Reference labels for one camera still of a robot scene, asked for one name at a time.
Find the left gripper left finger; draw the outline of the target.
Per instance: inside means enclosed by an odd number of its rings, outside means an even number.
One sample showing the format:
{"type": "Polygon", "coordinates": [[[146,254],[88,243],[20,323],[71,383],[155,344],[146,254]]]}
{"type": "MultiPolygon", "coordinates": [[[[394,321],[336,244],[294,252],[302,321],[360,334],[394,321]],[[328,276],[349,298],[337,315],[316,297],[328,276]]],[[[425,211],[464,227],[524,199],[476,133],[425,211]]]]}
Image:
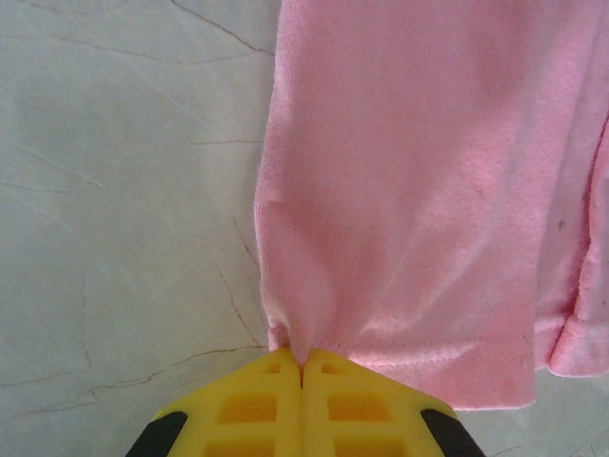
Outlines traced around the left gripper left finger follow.
{"type": "Polygon", "coordinates": [[[301,372],[278,349],[163,407],[128,456],[302,456],[301,372]]]}

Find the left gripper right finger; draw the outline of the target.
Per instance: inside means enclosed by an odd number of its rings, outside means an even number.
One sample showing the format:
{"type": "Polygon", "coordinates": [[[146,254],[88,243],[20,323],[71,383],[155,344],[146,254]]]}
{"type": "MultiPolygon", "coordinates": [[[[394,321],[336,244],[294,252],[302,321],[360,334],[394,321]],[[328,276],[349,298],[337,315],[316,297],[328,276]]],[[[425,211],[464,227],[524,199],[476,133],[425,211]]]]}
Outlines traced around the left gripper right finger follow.
{"type": "Polygon", "coordinates": [[[482,456],[444,401],[335,353],[304,366],[304,456],[482,456]]]}

